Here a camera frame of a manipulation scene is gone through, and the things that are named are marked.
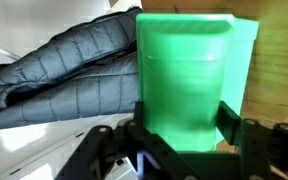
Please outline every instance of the wooden wall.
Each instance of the wooden wall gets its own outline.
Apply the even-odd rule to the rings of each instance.
[[[257,20],[242,116],[267,125],[288,116],[288,0],[142,0],[145,12],[231,13]]]

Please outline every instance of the metal screw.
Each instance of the metal screw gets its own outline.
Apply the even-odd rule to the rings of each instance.
[[[135,126],[136,123],[135,122],[130,122],[130,126]]]
[[[188,175],[184,178],[184,180],[197,180],[197,178],[195,176]]]
[[[255,125],[255,124],[256,124],[255,121],[250,120],[250,119],[246,120],[246,123],[248,123],[248,124],[250,124],[250,125]]]
[[[100,128],[100,132],[105,132],[106,128]]]
[[[264,179],[258,175],[251,175],[249,180],[264,180]]]
[[[288,125],[286,125],[286,124],[281,124],[280,128],[288,131]]]

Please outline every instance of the green object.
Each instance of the green object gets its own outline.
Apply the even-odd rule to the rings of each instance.
[[[232,15],[140,14],[144,126],[176,151],[214,150]]]

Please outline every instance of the green plastic cup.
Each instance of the green plastic cup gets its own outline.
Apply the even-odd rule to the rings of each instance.
[[[136,19],[144,126],[176,151],[214,150],[234,16],[140,14]]]

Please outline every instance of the quilted jacket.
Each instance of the quilted jacket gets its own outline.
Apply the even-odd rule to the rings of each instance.
[[[132,8],[54,36],[0,70],[0,129],[133,112],[138,100]]]

